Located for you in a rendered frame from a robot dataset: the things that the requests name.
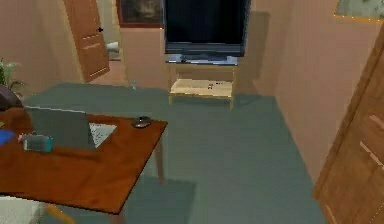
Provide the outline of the grey laptop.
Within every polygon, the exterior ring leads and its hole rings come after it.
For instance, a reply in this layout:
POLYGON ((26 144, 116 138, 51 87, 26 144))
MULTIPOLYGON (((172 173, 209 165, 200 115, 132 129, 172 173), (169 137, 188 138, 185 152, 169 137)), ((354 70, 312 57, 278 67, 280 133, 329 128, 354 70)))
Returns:
POLYGON ((84 111, 25 107, 33 131, 53 139, 57 147, 95 150, 117 128, 116 125, 91 122, 84 111))

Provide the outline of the light wooden television stand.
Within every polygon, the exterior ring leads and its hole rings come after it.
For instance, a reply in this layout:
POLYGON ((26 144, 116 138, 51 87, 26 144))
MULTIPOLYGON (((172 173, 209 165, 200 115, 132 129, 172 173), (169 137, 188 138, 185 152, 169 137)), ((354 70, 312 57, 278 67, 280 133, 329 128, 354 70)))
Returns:
POLYGON ((173 103, 177 96, 213 98, 229 101, 229 109, 232 110, 235 104, 235 86, 238 73, 236 64, 197 64, 197 63, 167 63, 168 70, 168 103, 173 103), (229 72, 232 75, 231 81, 192 79, 180 76, 182 70, 216 71, 221 74, 229 72))

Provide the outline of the black computer mouse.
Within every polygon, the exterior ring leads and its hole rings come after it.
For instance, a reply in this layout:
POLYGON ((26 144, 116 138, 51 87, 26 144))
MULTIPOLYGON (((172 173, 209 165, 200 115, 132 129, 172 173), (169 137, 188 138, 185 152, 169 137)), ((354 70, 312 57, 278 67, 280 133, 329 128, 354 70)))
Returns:
POLYGON ((135 118, 132 121, 131 125, 134 128, 141 129, 141 128, 148 127, 151 123, 152 123, 152 119, 150 117, 148 117, 148 116, 141 116, 141 117, 135 118))

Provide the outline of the black television set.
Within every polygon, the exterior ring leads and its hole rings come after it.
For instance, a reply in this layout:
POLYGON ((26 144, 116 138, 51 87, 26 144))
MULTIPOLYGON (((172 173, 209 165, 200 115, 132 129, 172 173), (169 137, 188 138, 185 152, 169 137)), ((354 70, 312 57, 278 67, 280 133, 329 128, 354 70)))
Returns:
POLYGON ((252 0, 163 0, 168 55, 188 60, 243 57, 252 0))

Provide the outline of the brown wooden table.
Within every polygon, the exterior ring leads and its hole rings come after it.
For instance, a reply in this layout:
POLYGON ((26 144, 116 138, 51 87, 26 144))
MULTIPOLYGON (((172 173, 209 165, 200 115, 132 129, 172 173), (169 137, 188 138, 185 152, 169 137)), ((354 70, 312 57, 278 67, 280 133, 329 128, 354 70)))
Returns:
POLYGON ((152 154, 159 180, 164 180, 161 137, 167 123, 154 120, 138 129, 131 118, 87 118, 117 126, 95 150, 56 146, 48 153, 26 151, 17 137, 0 146, 0 194, 105 212, 113 224, 123 224, 121 210, 152 154))

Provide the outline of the dark framed picture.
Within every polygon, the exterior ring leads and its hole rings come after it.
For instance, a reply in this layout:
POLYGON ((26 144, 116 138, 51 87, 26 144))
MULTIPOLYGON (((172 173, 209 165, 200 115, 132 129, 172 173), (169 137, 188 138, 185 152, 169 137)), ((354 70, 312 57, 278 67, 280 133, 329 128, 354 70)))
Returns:
POLYGON ((122 28, 162 28, 163 0, 116 0, 122 28))

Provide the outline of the brown wooden room door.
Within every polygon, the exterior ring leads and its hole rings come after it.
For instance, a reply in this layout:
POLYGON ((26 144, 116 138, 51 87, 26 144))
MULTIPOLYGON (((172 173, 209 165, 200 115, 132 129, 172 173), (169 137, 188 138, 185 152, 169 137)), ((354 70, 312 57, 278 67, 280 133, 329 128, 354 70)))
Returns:
POLYGON ((326 224, 384 224, 384 29, 314 189, 326 224))
POLYGON ((83 80, 88 83, 110 71, 96 0, 63 0, 83 80))

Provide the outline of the teal box with pink cap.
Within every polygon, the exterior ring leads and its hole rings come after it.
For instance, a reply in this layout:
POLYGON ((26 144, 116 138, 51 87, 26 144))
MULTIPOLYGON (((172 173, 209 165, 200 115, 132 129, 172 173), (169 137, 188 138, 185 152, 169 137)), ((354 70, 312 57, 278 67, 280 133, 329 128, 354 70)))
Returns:
POLYGON ((26 151, 51 152, 53 150, 53 139, 45 135, 21 134, 18 142, 26 151))

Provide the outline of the green house plant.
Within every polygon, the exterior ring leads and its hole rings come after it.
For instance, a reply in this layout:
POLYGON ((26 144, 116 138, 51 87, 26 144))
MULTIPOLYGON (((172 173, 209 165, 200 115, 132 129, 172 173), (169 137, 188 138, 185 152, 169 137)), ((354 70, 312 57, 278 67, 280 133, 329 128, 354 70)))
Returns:
POLYGON ((26 83, 12 78, 12 74, 18 66, 20 66, 18 62, 6 62, 4 58, 0 58, 0 84, 10 89, 17 97, 22 98, 23 93, 19 87, 25 87, 26 83))

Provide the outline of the blue flat object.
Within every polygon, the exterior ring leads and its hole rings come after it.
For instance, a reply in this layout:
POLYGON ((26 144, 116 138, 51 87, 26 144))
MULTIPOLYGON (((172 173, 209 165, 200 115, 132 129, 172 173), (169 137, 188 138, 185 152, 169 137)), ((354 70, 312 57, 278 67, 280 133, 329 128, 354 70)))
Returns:
POLYGON ((15 136, 15 133, 10 130, 0 129, 0 146, 10 141, 15 136))

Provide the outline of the gold framed picture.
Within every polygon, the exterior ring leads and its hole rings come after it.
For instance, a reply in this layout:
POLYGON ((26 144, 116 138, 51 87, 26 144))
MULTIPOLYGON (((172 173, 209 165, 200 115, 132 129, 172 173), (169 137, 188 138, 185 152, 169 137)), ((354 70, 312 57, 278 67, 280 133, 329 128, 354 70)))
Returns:
POLYGON ((337 0, 335 17, 369 22, 384 21, 384 0, 337 0))

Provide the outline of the white chair with wooden frame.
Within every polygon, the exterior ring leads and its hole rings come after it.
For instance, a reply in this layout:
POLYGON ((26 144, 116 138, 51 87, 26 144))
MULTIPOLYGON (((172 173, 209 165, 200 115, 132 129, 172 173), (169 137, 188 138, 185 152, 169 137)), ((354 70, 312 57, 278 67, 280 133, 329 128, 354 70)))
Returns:
POLYGON ((0 224, 40 224, 45 213, 63 224, 75 224, 54 204, 0 195, 0 224))

